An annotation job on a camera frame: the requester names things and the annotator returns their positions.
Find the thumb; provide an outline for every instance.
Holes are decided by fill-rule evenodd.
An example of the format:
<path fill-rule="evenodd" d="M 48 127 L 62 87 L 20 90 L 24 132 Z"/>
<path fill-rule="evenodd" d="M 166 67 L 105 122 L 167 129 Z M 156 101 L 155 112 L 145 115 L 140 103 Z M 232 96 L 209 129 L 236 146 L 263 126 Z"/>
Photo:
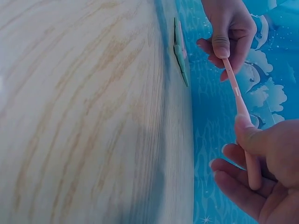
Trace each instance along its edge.
<path fill-rule="evenodd" d="M 235 118 L 235 133 L 238 144 L 248 153 L 266 156 L 267 131 L 262 131 L 253 126 L 251 121 L 243 115 Z"/>
<path fill-rule="evenodd" d="M 229 23 L 224 21 L 217 21 L 218 23 L 213 25 L 212 45 L 215 55 L 220 59 L 229 58 L 229 38 L 228 27 Z"/>

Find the blue background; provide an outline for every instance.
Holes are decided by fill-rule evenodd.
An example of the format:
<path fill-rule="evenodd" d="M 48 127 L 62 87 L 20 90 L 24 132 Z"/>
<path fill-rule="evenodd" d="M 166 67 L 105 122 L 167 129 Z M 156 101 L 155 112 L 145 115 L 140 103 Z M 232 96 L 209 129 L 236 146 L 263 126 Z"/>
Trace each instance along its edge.
<path fill-rule="evenodd" d="M 244 0 L 257 24 L 246 63 L 237 76 L 239 86 L 259 128 L 299 112 L 299 0 Z M 217 188 L 209 161 L 223 157 L 224 144 L 235 142 L 235 99 L 229 82 L 220 83 L 214 67 L 196 41 L 209 38 L 212 27 L 200 0 L 177 0 L 190 64 L 194 127 L 194 223 L 251 224 L 255 221 Z"/>

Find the hand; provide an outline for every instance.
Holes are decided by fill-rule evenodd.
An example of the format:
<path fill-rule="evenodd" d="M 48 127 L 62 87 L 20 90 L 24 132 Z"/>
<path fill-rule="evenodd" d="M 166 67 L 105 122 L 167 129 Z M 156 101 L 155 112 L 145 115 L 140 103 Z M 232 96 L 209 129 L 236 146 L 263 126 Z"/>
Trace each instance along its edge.
<path fill-rule="evenodd" d="M 256 34 L 256 24 L 242 0 L 201 0 L 212 24 L 211 38 L 199 39 L 197 44 L 209 54 L 208 60 L 223 69 L 221 59 L 229 58 L 236 74 L 241 69 Z M 220 80 L 228 78 L 226 71 Z"/>
<path fill-rule="evenodd" d="M 261 131 L 238 116 L 235 131 L 240 145 L 226 145 L 224 155 L 244 169 L 244 150 L 259 156 L 263 184 L 252 191 L 245 170 L 216 159 L 211 168 L 221 191 L 261 224 L 299 223 L 299 119 Z"/>

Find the wooden surface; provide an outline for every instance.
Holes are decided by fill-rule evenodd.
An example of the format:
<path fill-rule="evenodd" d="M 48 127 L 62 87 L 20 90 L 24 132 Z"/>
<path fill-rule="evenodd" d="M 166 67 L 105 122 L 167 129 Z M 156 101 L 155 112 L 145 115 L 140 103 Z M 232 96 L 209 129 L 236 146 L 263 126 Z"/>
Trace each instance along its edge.
<path fill-rule="evenodd" d="M 192 223 L 175 15 L 172 0 L 0 1 L 1 224 Z"/>

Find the pink plastic stick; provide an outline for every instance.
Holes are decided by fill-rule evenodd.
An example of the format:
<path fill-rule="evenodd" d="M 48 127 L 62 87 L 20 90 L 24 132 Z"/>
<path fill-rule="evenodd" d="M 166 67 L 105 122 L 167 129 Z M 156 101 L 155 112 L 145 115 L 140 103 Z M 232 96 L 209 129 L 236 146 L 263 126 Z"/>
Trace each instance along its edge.
<path fill-rule="evenodd" d="M 237 80 L 235 78 L 233 69 L 230 65 L 230 62 L 228 59 L 223 59 L 223 63 L 228 73 L 228 78 L 235 94 L 235 102 L 236 102 L 238 114 L 241 114 L 244 117 L 246 117 L 248 119 L 248 122 L 251 123 L 250 115 L 248 113 L 242 95 L 240 93 L 240 89 Z M 250 155 L 246 151 L 245 151 L 245 158 L 246 158 L 249 186 L 252 190 L 258 190 L 262 186 L 262 175 L 261 175 L 260 163 L 256 157 Z"/>

